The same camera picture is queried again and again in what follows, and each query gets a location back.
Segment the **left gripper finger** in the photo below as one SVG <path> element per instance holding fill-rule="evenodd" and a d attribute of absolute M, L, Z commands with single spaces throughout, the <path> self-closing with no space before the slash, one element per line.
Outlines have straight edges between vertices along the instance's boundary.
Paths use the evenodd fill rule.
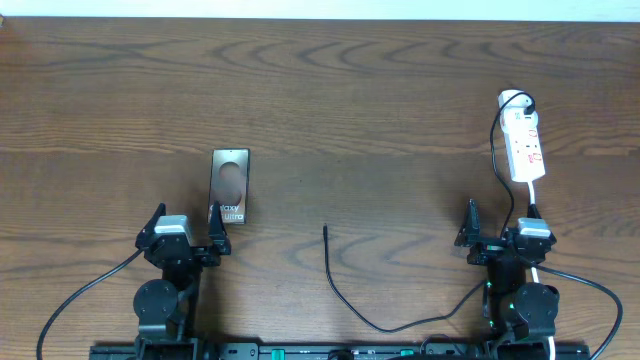
<path fill-rule="evenodd" d="M 231 243 L 224 226 L 218 201 L 215 201 L 210 206 L 208 236 L 220 255 L 231 254 Z"/>
<path fill-rule="evenodd" d="M 136 236 L 135 247 L 137 249 L 149 249 L 157 241 L 155 226 L 159 219 L 165 215 L 166 205 L 164 203 L 160 203 L 149 221 Z"/>

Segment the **Galaxy S25 Ultra smartphone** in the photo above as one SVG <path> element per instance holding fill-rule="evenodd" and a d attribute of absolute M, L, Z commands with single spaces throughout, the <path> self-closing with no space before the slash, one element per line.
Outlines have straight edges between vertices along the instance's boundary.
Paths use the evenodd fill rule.
<path fill-rule="evenodd" d="M 208 220 L 218 204 L 225 224 L 244 225 L 247 222 L 250 154 L 248 148 L 212 151 Z"/>

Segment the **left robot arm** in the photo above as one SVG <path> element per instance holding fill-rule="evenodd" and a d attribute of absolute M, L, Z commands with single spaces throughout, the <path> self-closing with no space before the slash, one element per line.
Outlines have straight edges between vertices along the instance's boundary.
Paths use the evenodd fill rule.
<path fill-rule="evenodd" d="M 221 264 L 231 253 L 219 204 L 210 208 L 210 243 L 192 243 L 185 215 L 167 215 L 161 203 L 138 233 L 135 246 L 162 271 L 162 277 L 144 283 L 136 292 L 133 309 L 139 319 L 134 352 L 137 359 L 209 359 L 215 348 L 195 335 L 195 315 L 201 274 Z"/>

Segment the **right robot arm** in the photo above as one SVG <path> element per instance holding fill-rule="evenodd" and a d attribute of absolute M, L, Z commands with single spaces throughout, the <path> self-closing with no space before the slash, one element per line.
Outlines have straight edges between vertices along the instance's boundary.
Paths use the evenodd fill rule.
<path fill-rule="evenodd" d="M 555 319 L 559 292 L 540 282 L 533 266 L 544 261 L 556 243 L 547 223 L 533 206 L 498 237 L 481 234 L 477 205 L 467 203 L 455 245 L 469 250 L 467 263 L 487 268 L 483 315 L 492 338 L 484 350 L 492 359 L 555 359 Z"/>

